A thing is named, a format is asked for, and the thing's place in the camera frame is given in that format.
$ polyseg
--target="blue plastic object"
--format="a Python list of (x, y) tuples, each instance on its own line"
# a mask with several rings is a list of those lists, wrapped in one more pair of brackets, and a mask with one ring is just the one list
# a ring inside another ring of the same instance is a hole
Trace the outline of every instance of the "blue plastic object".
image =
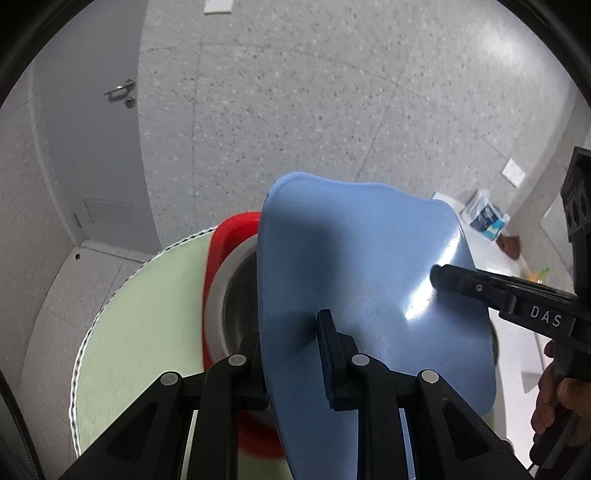
[(488, 311), (435, 292), (429, 279), (434, 264), (474, 269), (445, 203), (378, 183), (290, 173), (265, 201), (257, 262), (265, 381), (295, 480), (356, 478), (357, 413), (329, 409), (320, 309), (331, 309), (337, 330), (361, 352), (411, 375), (436, 370), (479, 414), (491, 410)]

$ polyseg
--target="speckled floor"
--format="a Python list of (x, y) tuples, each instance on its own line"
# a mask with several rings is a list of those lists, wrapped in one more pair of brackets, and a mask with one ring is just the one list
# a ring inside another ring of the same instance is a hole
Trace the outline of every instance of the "speckled floor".
[[(151, 0), (138, 112), (162, 245), (260, 209), (304, 170), (510, 213), (548, 161), (576, 88), (496, 0)], [(501, 177), (513, 158), (527, 177)]]
[(47, 480), (74, 462), (68, 420), (74, 359), (100, 308), (149, 256), (86, 241), (72, 250), (41, 307), (15, 396)]

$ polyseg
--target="human hand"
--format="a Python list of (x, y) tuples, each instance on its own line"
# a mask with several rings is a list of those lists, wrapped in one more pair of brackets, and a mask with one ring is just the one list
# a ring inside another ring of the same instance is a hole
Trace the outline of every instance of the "human hand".
[[(554, 357), (554, 342), (546, 344), (544, 353)], [(540, 377), (538, 386), (540, 392), (535, 402), (534, 414), (531, 417), (531, 427), (536, 433), (542, 434), (554, 423), (554, 407), (552, 398), (556, 395), (558, 401), (568, 410), (573, 410), (580, 418), (572, 437), (567, 445), (575, 446), (586, 442), (591, 436), (591, 383), (565, 378), (554, 389), (552, 382), (553, 364), (548, 365)]]

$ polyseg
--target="white wall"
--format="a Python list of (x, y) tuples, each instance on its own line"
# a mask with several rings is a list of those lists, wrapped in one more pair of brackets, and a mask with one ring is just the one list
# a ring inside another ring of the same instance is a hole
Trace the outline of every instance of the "white wall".
[(0, 108), (0, 368), (15, 391), (39, 309), (79, 235), (56, 210), (30, 73)]
[(522, 254), (529, 268), (539, 272), (546, 266), (550, 267), (548, 284), (567, 291), (573, 288), (571, 277), (540, 220), (560, 192), (573, 148), (584, 144), (590, 124), (591, 110), (578, 93), (564, 135), (550, 162), (508, 226), (513, 235), (521, 238)]

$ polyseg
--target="package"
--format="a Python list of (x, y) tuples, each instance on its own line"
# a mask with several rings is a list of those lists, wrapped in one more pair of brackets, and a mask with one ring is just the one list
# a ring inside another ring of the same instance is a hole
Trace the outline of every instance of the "package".
[(460, 212), (460, 217), (489, 240), (496, 240), (509, 222), (509, 215), (502, 213), (491, 202), (490, 192), (480, 189)]

